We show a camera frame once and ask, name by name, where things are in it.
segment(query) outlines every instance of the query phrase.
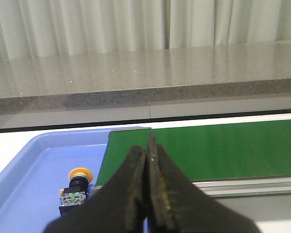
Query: green board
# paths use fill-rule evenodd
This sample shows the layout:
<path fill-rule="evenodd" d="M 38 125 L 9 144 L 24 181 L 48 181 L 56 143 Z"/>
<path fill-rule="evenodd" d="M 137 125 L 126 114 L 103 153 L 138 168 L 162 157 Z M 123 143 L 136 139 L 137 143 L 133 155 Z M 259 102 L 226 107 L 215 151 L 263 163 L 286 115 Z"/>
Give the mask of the green board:
<path fill-rule="evenodd" d="M 96 186 L 104 185 L 132 145 L 155 132 L 192 181 L 291 175 L 291 120 L 113 132 Z"/>

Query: granite countertop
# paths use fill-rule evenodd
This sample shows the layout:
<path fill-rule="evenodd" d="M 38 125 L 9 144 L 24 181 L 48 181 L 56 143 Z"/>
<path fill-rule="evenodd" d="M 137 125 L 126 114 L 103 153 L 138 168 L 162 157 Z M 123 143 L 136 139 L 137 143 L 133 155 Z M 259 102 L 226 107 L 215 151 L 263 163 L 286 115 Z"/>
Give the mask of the granite countertop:
<path fill-rule="evenodd" d="M 291 41 L 0 60 L 0 115 L 291 94 Z"/>

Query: blue plastic tray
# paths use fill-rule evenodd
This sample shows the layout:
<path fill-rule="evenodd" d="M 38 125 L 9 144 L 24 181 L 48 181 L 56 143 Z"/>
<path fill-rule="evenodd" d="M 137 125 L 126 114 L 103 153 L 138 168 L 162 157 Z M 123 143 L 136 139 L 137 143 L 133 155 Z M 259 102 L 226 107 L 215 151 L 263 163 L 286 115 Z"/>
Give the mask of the blue plastic tray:
<path fill-rule="evenodd" d="M 42 232 L 58 218 L 70 170 L 90 169 L 95 184 L 110 130 L 46 133 L 28 142 L 0 174 L 0 233 Z"/>

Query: gray countertop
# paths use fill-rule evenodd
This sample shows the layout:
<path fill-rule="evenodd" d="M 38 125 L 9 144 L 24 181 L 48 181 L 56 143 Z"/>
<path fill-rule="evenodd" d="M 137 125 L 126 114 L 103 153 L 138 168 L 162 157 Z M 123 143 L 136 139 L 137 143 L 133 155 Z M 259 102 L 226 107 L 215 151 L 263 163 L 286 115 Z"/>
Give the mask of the gray countertop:
<path fill-rule="evenodd" d="M 0 60 L 0 115 L 291 94 L 291 41 Z"/>

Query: white curtain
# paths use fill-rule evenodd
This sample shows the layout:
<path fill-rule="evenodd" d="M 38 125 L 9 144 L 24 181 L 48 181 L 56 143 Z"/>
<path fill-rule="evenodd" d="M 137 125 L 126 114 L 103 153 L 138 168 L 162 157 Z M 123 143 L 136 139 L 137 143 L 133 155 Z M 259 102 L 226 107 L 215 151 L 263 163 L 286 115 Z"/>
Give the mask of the white curtain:
<path fill-rule="evenodd" d="M 291 0 L 0 0 L 0 58 L 291 40 Z"/>

